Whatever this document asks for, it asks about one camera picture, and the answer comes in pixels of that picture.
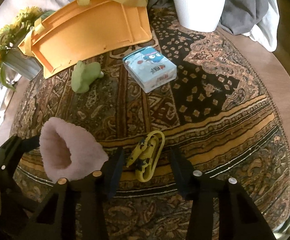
screw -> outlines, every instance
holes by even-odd
[[[200,177],[200,176],[203,175],[203,173],[202,173],[201,171],[196,170],[196,171],[193,171],[193,175],[194,175],[195,177]]]
[[[236,184],[237,183],[237,179],[235,179],[235,178],[229,178],[228,179],[228,182],[231,183],[231,184]]]
[[[101,171],[94,171],[92,174],[93,174],[94,177],[99,177],[99,176],[101,176],[103,173],[102,173]]]
[[[65,178],[60,178],[60,179],[57,181],[57,183],[60,184],[60,185],[63,185],[63,184],[65,184],[66,182],[67,182],[67,179],[65,179]]]

paisley tablecloth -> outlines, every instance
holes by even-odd
[[[185,29],[170,9],[152,9],[149,18],[150,42],[87,60],[100,62],[105,74],[87,93],[72,91],[73,67],[47,80],[39,73],[29,83],[11,135],[34,136],[56,116],[87,129],[110,155],[118,146],[129,154],[152,130],[164,132],[166,147],[154,177],[141,183],[133,167],[125,168],[117,196],[104,203],[110,239],[185,238],[191,202],[176,193],[167,159],[172,145],[209,176],[237,178],[275,228],[290,212],[290,151],[266,87],[218,30]],[[176,80],[145,94],[128,75],[122,58],[149,45],[173,61],[178,74]],[[23,155],[14,179],[28,197],[44,198],[52,183],[39,149]],[[215,204],[214,238],[218,224]]]

blue and white package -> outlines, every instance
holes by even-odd
[[[149,93],[176,78],[176,65],[151,46],[138,49],[123,58],[130,75]]]

blue cartoon character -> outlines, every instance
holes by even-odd
[[[141,54],[144,55],[144,60],[149,60],[154,63],[160,62],[164,56],[160,54],[157,50],[153,49],[152,47],[147,47],[146,49],[141,51]]]

potted plant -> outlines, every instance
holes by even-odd
[[[221,18],[225,0],[174,0],[182,26],[199,32],[213,32]]]
[[[6,81],[7,66],[29,80],[41,70],[40,63],[35,58],[25,56],[17,45],[42,14],[43,11],[38,7],[27,7],[19,11],[10,25],[5,25],[0,30],[0,82],[8,88],[14,90]]]

